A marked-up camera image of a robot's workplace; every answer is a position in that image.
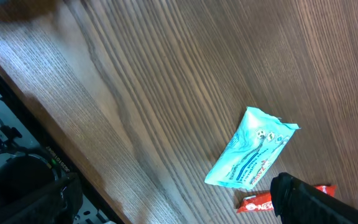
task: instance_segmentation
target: brown wooden surface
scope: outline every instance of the brown wooden surface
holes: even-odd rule
[[[358,1],[13,0],[0,66],[127,222],[278,223],[203,182],[246,106],[302,127],[255,191],[287,171],[358,209]]]

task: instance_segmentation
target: red packet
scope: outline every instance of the red packet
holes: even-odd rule
[[[316,186],[316,188],[333,197],[335,194],[336,186],[319,185]],[[272,204],[272,196],[270,195],[270,192],[267,192],[264,194],[254,195],[244,198],[240,208],[237,210],[237,213],[261,212],[261,211],[270,211],[273,209],[274,208]]]

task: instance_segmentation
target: plastic packet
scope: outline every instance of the plastic packet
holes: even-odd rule
[[[297,129],[297,124],[281,123],[258,108],[248,107],[205,183],[252,189]]]
[[[325,185],[319,185],[316,186],[316,188],[329,196],[334,196],[336,186],[325,186]],[[272,196],[269,192],[260,194],[260,195],[254,195],[250,197],[246,197],[243,199],[241,206],[237,210],[237,213],[241,212],[262,212],[262,211],[270,211],[274,210],[273,204],[272,204]]]

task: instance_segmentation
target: wooden table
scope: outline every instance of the wooden table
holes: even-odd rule
[[[12,0],[0,70],[119,216],[236,215],[289,172],[358,209],[358,1]],[[297,131],[255,192],[204,178],[256,106]]]

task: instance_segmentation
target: blue packet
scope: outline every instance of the blue packet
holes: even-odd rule
[[[285,124],[258,108],[248,107],[205,183],[252,189],[276,160],[297,124]]]

